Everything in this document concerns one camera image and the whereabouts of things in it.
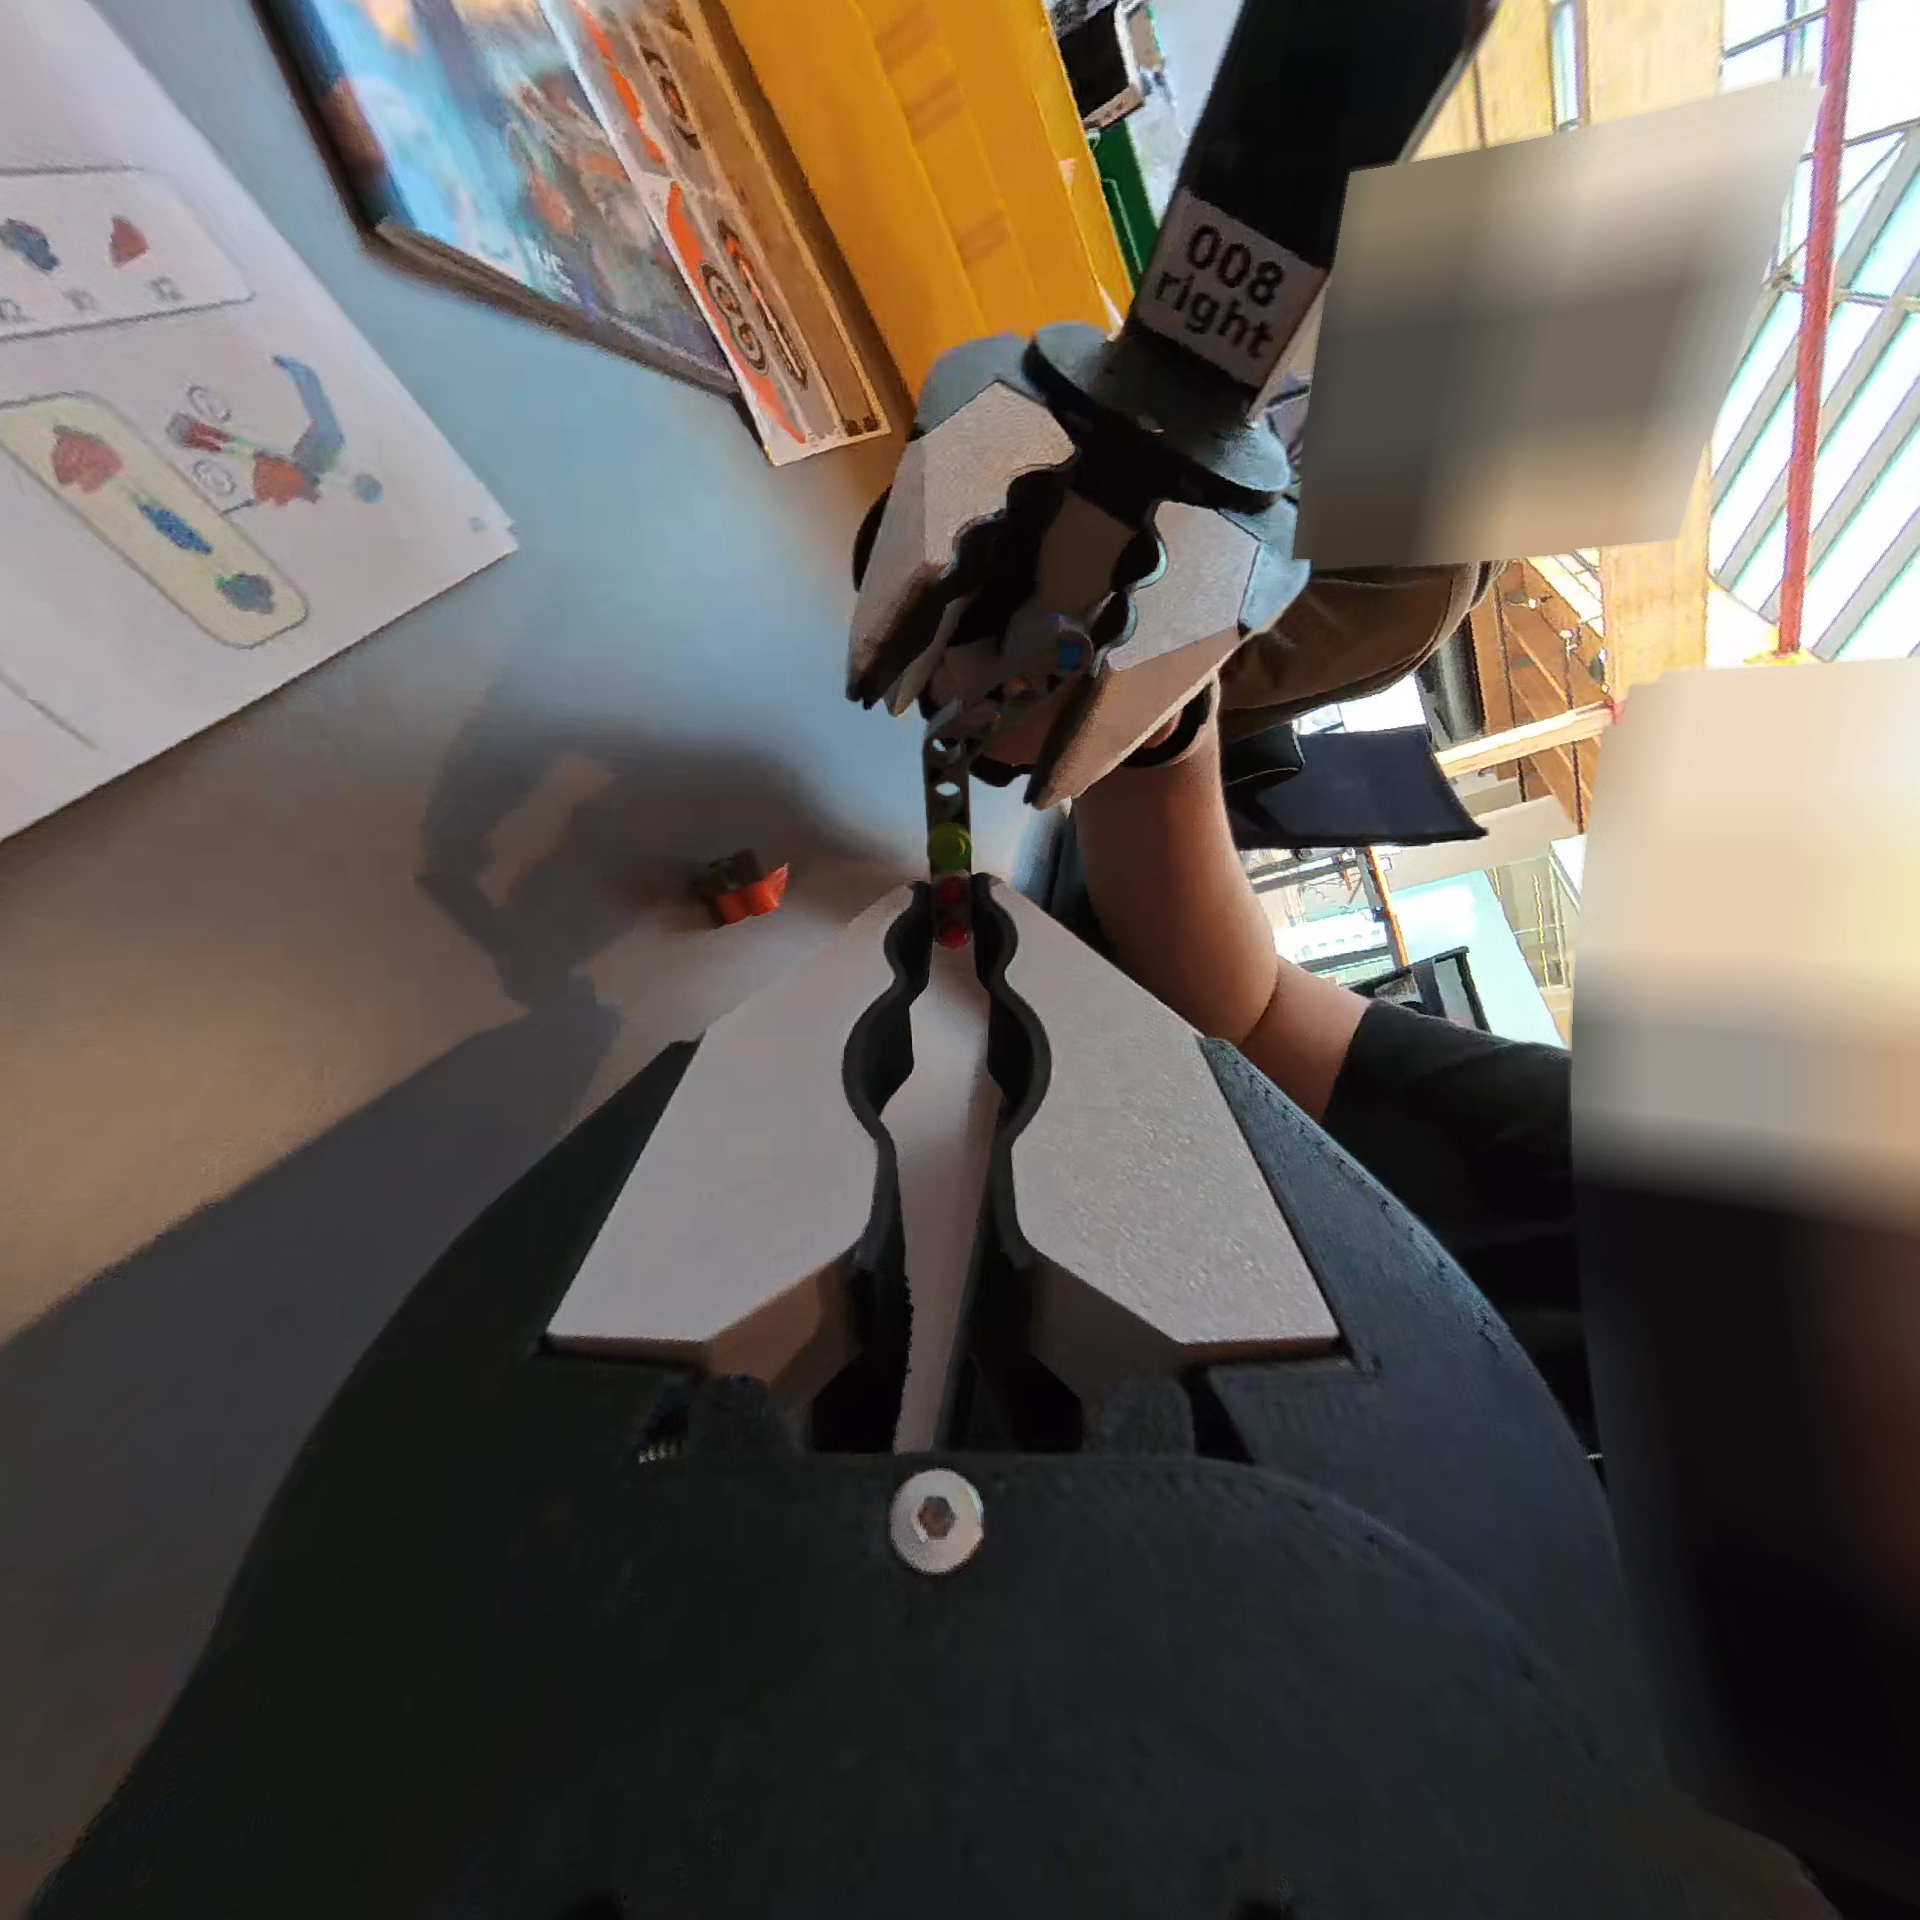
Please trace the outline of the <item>yellow storage bin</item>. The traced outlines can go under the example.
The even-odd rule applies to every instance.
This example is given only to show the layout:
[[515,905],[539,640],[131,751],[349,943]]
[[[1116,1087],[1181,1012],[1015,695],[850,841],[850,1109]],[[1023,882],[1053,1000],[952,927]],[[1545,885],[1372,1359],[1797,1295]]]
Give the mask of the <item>yellow storage bin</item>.
[[727,2],[904,385],[1133,294],[1043,2]]

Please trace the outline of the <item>red pipe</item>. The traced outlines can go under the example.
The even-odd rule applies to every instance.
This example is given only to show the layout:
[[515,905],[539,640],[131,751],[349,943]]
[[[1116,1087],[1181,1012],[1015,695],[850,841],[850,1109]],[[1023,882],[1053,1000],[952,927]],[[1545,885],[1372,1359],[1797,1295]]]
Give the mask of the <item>red pipe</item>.
[[1857,2],[1828,2],[1823,18],[1808,241],[1804,250],[1802,310],[1793,359],[1793,444],[1784,476],[1784,577],[1779,590],[1777,640],[1771,646],[1771,657],[1779,663],[1793,663],[1804,652],[1823,377],[1833,319],[1836,225],[1844,113],[1857,53],[1857,9]]

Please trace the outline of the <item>green storage bin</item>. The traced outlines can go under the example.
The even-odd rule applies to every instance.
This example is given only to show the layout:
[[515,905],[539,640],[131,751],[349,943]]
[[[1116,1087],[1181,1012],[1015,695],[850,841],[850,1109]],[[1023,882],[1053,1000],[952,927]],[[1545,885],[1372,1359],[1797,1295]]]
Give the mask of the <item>green storage bin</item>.
[[1148,193],[1131,122],[1119,118],[1088,132],[1088,150],[1109,205],[1122,264],[1131,287],[1139,290],[1159,241],[1162,214]]

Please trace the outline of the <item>person's right hand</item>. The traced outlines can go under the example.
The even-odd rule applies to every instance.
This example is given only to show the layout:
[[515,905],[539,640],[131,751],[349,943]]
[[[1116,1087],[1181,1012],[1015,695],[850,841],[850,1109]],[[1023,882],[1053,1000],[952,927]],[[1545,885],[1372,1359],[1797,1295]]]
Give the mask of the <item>person's right hand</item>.
[[1077,678],[1036,678],[965,695],[956,724],[963,742],[975,749],[967,760],[969,777],[988,785],[1011,785],[1032,777],[1080,693]]

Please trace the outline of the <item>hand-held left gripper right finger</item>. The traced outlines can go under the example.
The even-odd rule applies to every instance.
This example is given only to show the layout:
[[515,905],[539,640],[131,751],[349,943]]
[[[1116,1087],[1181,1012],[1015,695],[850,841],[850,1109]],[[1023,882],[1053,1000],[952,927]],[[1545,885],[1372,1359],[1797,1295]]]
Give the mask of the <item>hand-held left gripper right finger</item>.
[[1337,1352],[1216,1047],[1004,879],[975,879],[972,935],[999,1092],[975,1439],[1072,1450],[1130,1383]]

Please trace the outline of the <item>dark mesh office chair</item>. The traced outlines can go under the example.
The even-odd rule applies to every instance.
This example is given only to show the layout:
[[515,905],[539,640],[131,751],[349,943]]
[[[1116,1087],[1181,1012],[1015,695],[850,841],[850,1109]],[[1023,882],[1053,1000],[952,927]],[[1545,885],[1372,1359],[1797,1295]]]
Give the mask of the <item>dark mesh office chair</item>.
[[1224,745],[1241,852],[1431,848],[1487,836],[1442,773],[1426,727],[1271,727]]

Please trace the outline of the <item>blue closed manual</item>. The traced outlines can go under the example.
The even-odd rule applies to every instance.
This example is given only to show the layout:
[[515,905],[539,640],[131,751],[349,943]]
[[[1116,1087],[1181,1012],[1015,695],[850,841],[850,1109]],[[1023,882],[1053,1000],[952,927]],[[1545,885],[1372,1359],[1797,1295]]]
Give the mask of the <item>blue closed manual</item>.
[[738,397],[538,2],[258,9],[377,241],[482,303]]

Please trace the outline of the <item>black framed screen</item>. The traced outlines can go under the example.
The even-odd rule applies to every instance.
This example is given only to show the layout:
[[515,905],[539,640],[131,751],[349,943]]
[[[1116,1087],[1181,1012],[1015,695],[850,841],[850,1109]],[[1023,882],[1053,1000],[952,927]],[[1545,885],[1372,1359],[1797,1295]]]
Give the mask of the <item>black framed screen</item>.
[[1369,975],[1354,982],[1352,990],[1369,1000],[1396,1004],[1411,1012],[1448,1018],[1479,1032],[1493,1030],[1477,990],[1467,945],[1448,949],[1407,966]]

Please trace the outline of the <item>open instruction booklet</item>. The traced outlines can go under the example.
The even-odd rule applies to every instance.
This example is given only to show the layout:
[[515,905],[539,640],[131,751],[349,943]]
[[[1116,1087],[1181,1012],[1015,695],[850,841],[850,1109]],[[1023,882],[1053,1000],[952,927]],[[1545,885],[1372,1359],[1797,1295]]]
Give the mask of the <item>open instruction booklet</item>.
[[2,4],[2,833],[516,550],[95,4]]

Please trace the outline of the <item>grey desk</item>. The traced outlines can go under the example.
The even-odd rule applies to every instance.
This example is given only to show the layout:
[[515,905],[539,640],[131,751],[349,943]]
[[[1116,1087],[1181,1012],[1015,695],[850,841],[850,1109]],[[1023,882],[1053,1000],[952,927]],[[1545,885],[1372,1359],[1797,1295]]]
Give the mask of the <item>grey desk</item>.
[[[5,1916],[167,1714],[295,1450],[469,1223],[919,865],[844,697],[899,439],[723,400],[371,250],[253,4],[101,4],[519,552],[5,848]],[[789,863],[715,927],[698,873]]]

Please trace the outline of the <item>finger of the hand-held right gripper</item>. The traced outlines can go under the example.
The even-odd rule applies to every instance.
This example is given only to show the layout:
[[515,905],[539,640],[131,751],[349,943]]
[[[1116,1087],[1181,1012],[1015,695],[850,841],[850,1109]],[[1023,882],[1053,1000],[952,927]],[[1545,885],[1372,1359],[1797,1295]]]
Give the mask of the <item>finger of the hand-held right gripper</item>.
[[1151,532],[1159,569],[1116,592],[1120,626],[1096,649],[1032,767],[1024,799],[1034,809],[1077,799],[1133,756],[1241,645],[1260,538],[1225,514],[1181,501],[1159,503]]
[[856,594],[856,704],[899,713],[919,698],[948,609],[979,588],[1017,482],[1056,473],[1071,454],[1047,404],[1002,380],[907,444]]

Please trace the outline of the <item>person's right forearm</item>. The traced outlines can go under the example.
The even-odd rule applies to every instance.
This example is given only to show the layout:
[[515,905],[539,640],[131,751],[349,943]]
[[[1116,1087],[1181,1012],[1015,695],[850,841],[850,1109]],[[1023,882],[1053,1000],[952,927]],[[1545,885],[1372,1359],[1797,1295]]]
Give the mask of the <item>person's right forearm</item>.
[[1233,841],[1213,695],[1148,746],[1072,801],[1092,918],[1120,970],[1321,1120],[1369,1004],[1280,953]]

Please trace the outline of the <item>person's black shirt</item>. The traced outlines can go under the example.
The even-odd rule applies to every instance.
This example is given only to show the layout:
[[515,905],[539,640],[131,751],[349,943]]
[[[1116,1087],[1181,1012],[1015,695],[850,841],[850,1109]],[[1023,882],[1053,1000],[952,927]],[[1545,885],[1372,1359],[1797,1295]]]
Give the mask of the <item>person's black shirt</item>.
[[1375,999],[1325,1130],[1500,1310],[1575,1432],[1599,1424],[1577,1274],[1570,1054]]

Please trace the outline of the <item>grey bent beam with pins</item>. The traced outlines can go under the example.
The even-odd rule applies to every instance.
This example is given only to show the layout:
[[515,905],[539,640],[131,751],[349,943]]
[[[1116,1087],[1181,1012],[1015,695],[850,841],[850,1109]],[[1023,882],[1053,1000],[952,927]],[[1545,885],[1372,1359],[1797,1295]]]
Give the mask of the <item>grey bent beam with pins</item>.
[[960,638],[960,626],[963,609],[954,608],[936,632],[919,695],[932,942],[948,953],[969,949],[975,936],[975,749],[956,724],[960,701],[1005,681],[1082,681],[1083,693],[1097,656],[1088,624],[1067,613],[1020,613],[1004,632],[972,640]]

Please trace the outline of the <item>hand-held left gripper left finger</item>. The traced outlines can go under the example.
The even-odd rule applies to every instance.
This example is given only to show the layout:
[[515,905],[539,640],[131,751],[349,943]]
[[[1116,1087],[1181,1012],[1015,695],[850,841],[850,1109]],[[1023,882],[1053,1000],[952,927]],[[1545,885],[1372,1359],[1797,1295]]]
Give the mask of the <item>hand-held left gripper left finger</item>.
[[913,1303],[883,1111],[930,902],[900,885],[696,1045],[546,1322],[567,1354],[751,1375],[823,1449],[892,1449]]

